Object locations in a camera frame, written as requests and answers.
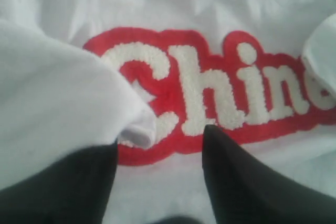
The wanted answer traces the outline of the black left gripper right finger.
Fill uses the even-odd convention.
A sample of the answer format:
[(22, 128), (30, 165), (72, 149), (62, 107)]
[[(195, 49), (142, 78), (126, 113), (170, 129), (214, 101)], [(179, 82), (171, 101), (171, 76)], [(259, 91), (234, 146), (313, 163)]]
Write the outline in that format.
[(217, 223), (335, 223), (335, 198), (274, 171), (216, 125), (205, 126), (202, 166)]

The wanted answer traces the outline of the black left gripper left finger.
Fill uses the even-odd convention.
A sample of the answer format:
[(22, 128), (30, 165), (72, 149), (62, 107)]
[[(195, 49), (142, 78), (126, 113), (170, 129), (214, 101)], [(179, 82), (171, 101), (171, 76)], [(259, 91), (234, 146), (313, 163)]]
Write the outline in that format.
[(71, 153), (1, 190), (1, 223), (102, 223), (117, 162), (116, 143)]

